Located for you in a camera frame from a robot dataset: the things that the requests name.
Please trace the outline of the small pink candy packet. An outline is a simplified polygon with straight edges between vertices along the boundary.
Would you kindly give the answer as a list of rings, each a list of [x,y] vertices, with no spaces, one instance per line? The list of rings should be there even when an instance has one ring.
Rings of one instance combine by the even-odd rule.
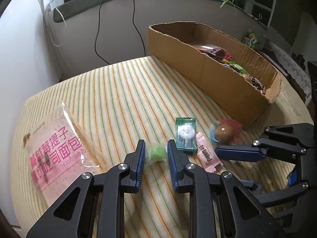
[[[201,132],[196,134],[197,141],[197,156],[202,167],[208,173],[215,173],[218,165],[223,165],[221,160],[217,157],[213,147],[210,145],[208,139],[205,138]]]

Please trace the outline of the pink cup chocolate jelly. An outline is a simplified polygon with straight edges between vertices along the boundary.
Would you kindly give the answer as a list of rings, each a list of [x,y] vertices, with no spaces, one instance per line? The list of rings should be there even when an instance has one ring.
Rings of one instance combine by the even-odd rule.
[[[238,143],[242,124],[233,119],[222,119],[211,125],[210,138],[219,145],[232,146]]]

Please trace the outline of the black plum candy packet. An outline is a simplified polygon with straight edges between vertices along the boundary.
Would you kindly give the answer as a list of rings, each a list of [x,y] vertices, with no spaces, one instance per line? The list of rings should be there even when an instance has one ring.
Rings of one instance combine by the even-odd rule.
[[[257,78],[251,76],[251,84],[262,94],[265,95],[266,88]]]

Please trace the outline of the pink toast bread bag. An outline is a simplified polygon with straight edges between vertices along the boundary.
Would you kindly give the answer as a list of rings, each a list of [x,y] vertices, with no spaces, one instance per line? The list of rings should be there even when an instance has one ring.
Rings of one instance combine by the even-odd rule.
[[[24,150],[35,188],[47,206],[84,172],[107,172],[111,164],[61,102],[24,135]]]

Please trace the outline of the green round candy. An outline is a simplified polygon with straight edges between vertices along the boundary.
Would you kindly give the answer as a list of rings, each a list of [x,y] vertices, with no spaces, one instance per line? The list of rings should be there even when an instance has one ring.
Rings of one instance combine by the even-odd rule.
[[[151,165],[155,162],[167,161],[167,152],[161,143],[146,141],[145,164]]]

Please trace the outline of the light green candy packet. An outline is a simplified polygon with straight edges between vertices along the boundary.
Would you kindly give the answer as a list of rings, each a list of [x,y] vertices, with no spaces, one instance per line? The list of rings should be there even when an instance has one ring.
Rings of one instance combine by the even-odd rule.
[[[235,61],[230,61],[229,64],[237,72],[239,72],[241,74],[248,74],[248,72],[242,66],[237,64]]]

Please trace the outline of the dark green mint packet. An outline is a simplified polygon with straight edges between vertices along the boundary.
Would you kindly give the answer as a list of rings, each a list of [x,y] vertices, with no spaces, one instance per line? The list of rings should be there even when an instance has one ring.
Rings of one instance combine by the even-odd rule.
[[[197,154],[196,119],[177,117],[175,120],[175,143],[179,151],[189,155]]]

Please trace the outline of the orange cup chocolate jelly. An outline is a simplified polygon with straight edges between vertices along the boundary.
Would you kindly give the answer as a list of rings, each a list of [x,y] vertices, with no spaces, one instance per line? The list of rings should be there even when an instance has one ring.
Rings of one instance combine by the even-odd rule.
[[[248,81],[249,83],[252,82],[250,75],[248,75],[248,74],[242,74],[241,76],[242,76],[246,81]]]

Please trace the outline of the clear bag dark dates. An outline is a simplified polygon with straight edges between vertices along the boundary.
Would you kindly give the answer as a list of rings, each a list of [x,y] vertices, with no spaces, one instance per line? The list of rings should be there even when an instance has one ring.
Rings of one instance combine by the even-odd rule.
[[[216,45],[196,45],[195,48],[217,61],[232,60],[232,56],[224,48]]]

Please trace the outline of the white lace cloth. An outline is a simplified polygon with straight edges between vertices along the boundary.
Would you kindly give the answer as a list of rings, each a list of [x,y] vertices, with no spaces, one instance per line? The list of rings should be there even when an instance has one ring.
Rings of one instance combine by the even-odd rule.
[[[272,51],[278,62],[283,66],[285,71],[294,79],[297,86],[303,91],[303,101],[306,106],[312,99],[312,88],[309,75],[297,64],[293,58],[285,50],[277,46],[275,43],[268,42],[270,51]]]

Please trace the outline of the brown cardboard box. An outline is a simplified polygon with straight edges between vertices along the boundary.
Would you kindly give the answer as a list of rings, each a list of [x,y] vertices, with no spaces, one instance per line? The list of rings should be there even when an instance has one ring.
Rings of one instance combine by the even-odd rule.
[[[198,45],[223,48],[264,85],[265,93],[235,70],[198,51]],[[269,61],[237,39],[201,23],[150,25],[148,51],[202,89],[244,127],[257,121],[280,93],[280,73]]]

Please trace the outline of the green snack bag background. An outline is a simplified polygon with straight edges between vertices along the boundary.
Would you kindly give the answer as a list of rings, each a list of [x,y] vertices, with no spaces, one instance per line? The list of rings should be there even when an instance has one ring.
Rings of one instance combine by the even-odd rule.
[[[254,49],[255,45],[258,43],[258,38],[255,35],[254,31],[249,29],[247,31],[247,34],[243,37],[242,43],[245,44],[246,46]]]

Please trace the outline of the striped yellow table cloth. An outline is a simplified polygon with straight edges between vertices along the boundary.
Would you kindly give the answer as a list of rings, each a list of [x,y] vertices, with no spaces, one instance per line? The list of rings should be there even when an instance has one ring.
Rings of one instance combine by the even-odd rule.
[[[112,165],[135,150],[139,139],[165,143],[177,117],[194,117],[208,135],[228,114],[181,74],[155,57],[102,67],[58,83],[23,104],[12,142],[11,194],[26,235],[46,211],[36,191],[24,150],[24,136],[64,102]],[[187,237],[189,197],[174,193],[167,162],[144,171],[139,193],[125,196],[127,237]]]

